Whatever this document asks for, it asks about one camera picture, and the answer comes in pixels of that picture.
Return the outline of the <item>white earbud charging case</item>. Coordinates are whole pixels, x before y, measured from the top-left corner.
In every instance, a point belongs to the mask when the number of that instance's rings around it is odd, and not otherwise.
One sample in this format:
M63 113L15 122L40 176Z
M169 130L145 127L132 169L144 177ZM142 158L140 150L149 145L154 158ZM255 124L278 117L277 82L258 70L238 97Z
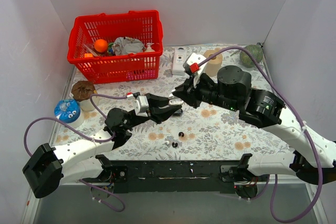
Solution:
M183 105L184 101L181 100L180 98L173 97L172 99L169 100L169 105L170 106L177 106L177 105Z

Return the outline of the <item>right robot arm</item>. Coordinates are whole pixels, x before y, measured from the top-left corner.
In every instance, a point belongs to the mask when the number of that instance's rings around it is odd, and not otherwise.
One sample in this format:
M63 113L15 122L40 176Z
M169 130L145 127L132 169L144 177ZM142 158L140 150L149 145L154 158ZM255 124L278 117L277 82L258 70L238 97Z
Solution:
M237 166L224 172L226 180L248 181L261 175L282 174L317 185L317 163L305 135L308 132L321 163L323 184L335 181L335 142L302 126L283 100L272 92L252 88L251 74L241 68L222 67L217 73L217 82L205 73L191 76L172 93L194 108L205 102L238 111L240 120L277 136L293 149L281 155L244 154Z

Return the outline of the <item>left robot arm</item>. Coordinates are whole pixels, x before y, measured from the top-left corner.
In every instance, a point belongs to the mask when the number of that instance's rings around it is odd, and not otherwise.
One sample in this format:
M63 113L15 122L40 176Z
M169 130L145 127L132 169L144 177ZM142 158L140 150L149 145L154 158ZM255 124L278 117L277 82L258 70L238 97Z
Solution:
M172 94L160 97L128 93L126 98L132 99L133 110L111 109L104 128L92 136L83 135L80 140L54 147L45 143L29 154L22 171L36 198L44 198L59 185L83 178L108 181L113 174L112 165L103 154L123 146L134 127L147 121L161 124L183 105Z

